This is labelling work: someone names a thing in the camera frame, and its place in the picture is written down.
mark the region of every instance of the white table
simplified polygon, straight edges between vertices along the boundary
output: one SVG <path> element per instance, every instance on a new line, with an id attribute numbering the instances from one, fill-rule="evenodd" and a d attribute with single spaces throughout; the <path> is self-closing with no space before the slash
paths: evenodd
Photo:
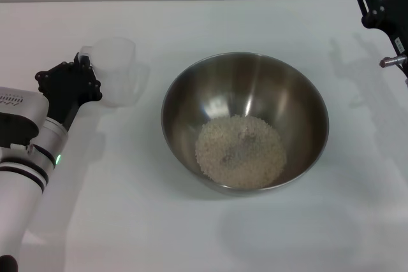
<path id="1" fill-rule="evenodd" d="M 136 42 L 147 86 L 132 107 L 81 108 L 21 272 L 407 270 L 408 89 L 355 0 L 0 4 L 0 86 L 36 90 L 37 71 L 108 36 Z M 161 132 L 171 81 L 231 51 L 299 69 L 329 111 L 318 163 L 263 196 L 208 189 Z"/>

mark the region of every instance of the stainless steel bowl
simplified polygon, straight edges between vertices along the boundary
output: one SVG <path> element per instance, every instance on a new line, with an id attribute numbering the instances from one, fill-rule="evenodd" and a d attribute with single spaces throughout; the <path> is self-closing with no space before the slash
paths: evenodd
<path id="1" fill-rule="evenodd" d="M 172 83 L 164 98 L 161 123 L 176 158 L 209 187 L 242 194 L 205 176 L 196 161 L 195 143 L 210 119 L 251 115 L 272 125 L 282 138 L 288 163 L 270 190 L 293 181 L 319 159 L 329 120 L 315 86 L 295 68 L 259 54 L 230 53 L 193 64 Z"/>

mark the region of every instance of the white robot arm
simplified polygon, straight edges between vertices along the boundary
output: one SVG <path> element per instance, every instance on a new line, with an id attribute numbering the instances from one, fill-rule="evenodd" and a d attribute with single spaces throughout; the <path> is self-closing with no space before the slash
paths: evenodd
<path id="1" fill-rule="evenodd" d="M 36 74 L 43 95 L 0 87 L 0 271 L 18 253 L 79 110 L 102 98 L 87 57 Z"/>

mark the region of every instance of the translucent cup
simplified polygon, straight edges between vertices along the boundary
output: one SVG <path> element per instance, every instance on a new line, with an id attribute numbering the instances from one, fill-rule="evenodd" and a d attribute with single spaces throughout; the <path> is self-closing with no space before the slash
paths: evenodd
<path id="1" fill-rule="evenodd" d="M 101 82 L 103 100 L 110 106 L 126 106 L 136 101 L 136 45 L 126 38 L 105 38 L 93 47 L 84 46 L 79 56 L 89 57 Z"/>

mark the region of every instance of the uncooked rice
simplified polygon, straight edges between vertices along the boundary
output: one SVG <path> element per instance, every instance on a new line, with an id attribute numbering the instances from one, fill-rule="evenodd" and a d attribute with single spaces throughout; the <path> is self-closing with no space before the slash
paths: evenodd
<path id="1" fill-rule="evenodd" d="M 196 157 L 201 170 L 213 181 L 243 189 L 270 185 L 286 165 L 278 132 L 251 116 L 207 122 L 196 142 Z"/>

